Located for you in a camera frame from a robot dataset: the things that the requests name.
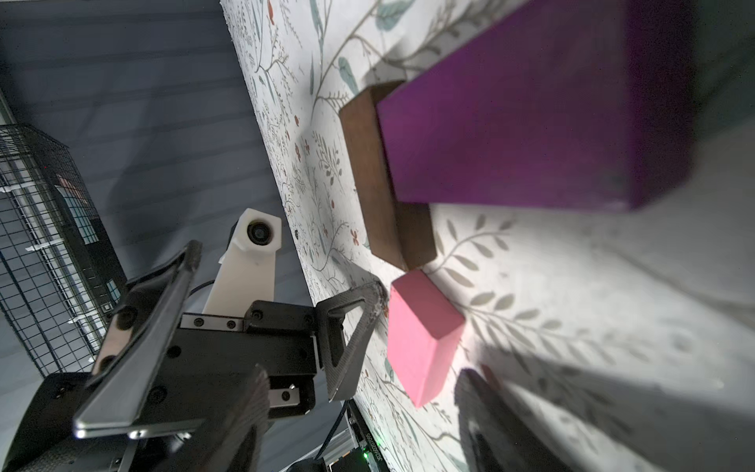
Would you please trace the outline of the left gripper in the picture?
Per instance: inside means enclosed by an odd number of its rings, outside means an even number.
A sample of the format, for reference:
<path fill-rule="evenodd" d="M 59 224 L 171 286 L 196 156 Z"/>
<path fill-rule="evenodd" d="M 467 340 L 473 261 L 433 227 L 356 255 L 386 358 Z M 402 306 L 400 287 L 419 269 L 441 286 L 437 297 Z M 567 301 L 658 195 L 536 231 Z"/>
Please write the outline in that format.
<path fill-rule="evenodd" d="M 90 396 L 72 420 L 77 439 L 127 434 L 138 420 L 200 422 L 257 367 L 269 377 L 269 418 L 303 416 L 316 406 L 318 351 L 328 400 L 354 397 L 389 300 L 379 280 L 315 308 L 256 301 L 243 318 L 186 313 L 180 322 L 202 247 L 191 240 L 167 263 L 127 282 L 117 313 L 134 314 L 132 333 L 88 381 Z M 344 321 L 357 309 L 362 313 L 346 339 Z"/>

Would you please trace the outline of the pink block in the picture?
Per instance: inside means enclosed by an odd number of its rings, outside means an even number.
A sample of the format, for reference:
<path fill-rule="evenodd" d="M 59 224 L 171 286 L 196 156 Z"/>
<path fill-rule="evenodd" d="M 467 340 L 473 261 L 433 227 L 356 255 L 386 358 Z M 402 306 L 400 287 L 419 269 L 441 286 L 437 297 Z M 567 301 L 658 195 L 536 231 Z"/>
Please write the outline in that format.
<path fill-rule="evenodd" d="M 466 320 L 424 271 L 391 283 L 387 360 L 413 405 L 444 389 Z"/>

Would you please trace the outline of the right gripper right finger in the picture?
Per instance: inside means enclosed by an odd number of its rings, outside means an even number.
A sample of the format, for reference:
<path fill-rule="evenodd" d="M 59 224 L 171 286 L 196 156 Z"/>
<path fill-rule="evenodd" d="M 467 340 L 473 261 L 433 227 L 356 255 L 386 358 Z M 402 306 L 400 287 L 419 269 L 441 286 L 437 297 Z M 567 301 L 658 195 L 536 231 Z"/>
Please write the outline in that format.
<path fill-rule="evenodd" d="M 459 440 L 471 471 L 567 471 L 486 380 L 472 369 L 457 378 Z"/>

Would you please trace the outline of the brown block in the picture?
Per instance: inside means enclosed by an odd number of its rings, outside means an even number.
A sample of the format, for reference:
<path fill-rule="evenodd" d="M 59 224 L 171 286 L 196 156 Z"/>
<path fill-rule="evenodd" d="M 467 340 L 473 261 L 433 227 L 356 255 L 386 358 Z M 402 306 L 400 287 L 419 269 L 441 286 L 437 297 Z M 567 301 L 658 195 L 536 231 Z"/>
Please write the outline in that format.
<path fill-rule="evenodd" d="M 371 252 L 401 271 L 413 271 L 436 259 L 431 211 L 426 204 L 397 200 L 378 114 L 378 104 L 402 84 L 369 86 L 338 116 Z"/>

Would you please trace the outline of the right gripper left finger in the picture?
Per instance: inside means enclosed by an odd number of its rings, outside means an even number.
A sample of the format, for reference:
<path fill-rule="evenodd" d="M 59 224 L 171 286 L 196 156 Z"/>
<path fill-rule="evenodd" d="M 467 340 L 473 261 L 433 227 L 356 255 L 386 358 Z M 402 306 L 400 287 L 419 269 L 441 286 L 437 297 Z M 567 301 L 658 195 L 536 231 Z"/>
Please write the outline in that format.
<path fill-rule="evenodd" d="M 176 454 L 178 471 L 255 471 L 269 424 L 269 376 L 260 366 Z"/>

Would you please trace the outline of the purple block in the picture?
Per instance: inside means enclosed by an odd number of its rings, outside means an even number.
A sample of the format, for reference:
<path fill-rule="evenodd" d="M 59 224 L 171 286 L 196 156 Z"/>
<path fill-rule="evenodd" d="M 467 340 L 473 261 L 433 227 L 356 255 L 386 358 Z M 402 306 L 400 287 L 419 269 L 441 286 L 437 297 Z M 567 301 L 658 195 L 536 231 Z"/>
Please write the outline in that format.
<path fill-rule="evenodd" d="M 682 183 L 688 1 L 531 1 L 377 107 L 405 203 L 622 212 Z"/>

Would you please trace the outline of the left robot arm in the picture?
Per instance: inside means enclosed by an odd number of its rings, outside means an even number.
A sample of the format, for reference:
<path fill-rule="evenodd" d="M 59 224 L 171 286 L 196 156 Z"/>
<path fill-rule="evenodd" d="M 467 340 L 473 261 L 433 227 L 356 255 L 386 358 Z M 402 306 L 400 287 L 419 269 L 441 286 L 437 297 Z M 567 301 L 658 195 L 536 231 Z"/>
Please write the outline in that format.
<path fill-rule="evenodd" d="M 7 471 L 254 471 L 274 421 L 356 393 L 387 308 L 379 281 L 314 307 L 256 301 L 238 317 L 191 314 L 201 261 L 188 243 L 128 282 L 96 367 L 48 376 L 29 404 Z"/>

